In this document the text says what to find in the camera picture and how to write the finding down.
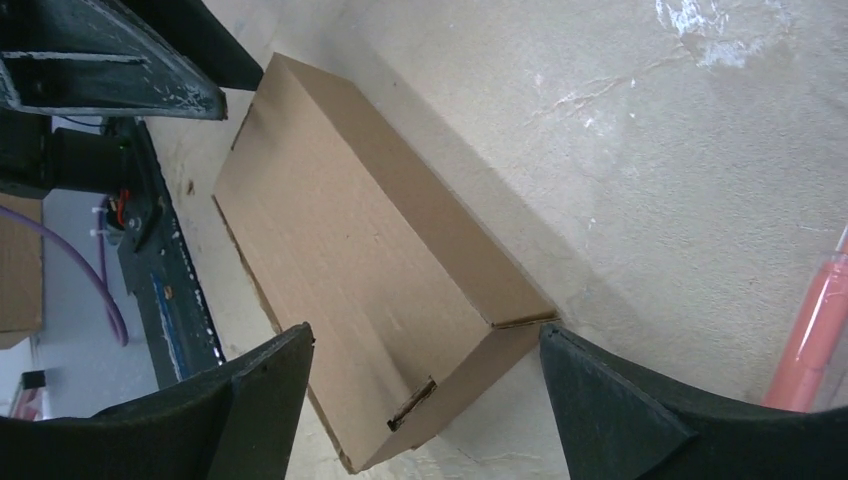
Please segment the brown cardboard box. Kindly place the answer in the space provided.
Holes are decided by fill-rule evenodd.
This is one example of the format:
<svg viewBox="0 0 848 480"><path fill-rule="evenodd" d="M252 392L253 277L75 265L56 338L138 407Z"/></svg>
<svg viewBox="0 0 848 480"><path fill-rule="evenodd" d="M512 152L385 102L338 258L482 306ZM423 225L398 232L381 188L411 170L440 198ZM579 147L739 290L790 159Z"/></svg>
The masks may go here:
<svg viewBox="0 0 848 480"><path fill-rule="evenodd" d="M213 198L268 317L308 323L308 396L357 474L424 445L557 319L350 81L275 54Z"/></svg>

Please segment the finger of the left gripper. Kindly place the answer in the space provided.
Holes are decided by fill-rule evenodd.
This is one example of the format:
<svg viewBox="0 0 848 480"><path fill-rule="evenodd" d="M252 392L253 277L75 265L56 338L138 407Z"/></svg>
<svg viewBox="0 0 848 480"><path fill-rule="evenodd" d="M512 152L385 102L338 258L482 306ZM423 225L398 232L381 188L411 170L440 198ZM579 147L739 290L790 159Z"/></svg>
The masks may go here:
<svg viewBox="0 0 848 480"><path fill-rule="evenodd" d="M217 86L254 91L262 67L201 0L125 0L134 14Z"/></svg>

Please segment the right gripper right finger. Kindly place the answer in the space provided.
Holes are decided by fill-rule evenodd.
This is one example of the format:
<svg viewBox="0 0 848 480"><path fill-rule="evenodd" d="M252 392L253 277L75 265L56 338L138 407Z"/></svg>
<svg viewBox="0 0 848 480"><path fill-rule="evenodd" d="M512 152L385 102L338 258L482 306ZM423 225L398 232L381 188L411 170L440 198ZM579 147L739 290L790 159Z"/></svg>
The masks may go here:
<svg viewBox="0 0 848 480"><path fill-rule="evenodd" d="M844 479L847 410L796 413L684 384L558 325L540 361L573 479Z"/></svg>

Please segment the red pen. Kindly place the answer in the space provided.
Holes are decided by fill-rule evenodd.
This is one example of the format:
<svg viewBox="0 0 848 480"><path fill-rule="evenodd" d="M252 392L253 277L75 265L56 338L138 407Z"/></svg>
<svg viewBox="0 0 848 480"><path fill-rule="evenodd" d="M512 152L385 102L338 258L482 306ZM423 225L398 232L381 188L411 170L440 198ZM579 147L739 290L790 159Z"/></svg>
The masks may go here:
<svg viewBox="0 0 848 480"><path fill-rule="evenodd" d="M762 404L809 412L847 322L847 233L825 254L798 309Z"/></svg>

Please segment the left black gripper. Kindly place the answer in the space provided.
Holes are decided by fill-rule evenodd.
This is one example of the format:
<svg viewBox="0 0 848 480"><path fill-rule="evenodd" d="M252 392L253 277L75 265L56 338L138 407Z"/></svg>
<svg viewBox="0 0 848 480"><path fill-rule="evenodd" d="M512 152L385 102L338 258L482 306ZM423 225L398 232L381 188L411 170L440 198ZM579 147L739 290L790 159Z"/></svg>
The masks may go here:
<svg viewBox="0 0 848 480"><path fill-rule="evenodd" d="M1 105L1 192L35 200L55 186L44 115L222 120L227 109L223 91L120 1L2 2Z"/></svg>

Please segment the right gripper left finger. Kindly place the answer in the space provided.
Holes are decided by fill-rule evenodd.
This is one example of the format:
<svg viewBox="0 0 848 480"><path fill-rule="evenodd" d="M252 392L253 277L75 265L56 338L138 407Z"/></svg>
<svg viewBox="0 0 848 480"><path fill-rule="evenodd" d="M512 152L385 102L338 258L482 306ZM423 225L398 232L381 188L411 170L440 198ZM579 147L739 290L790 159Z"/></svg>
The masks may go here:
<svg viewBox="0 0 848 480"><path fill-rule="evenodd" d="M4 479L283 479L314 353L307 323L90 418L1 420Z"/></svg>

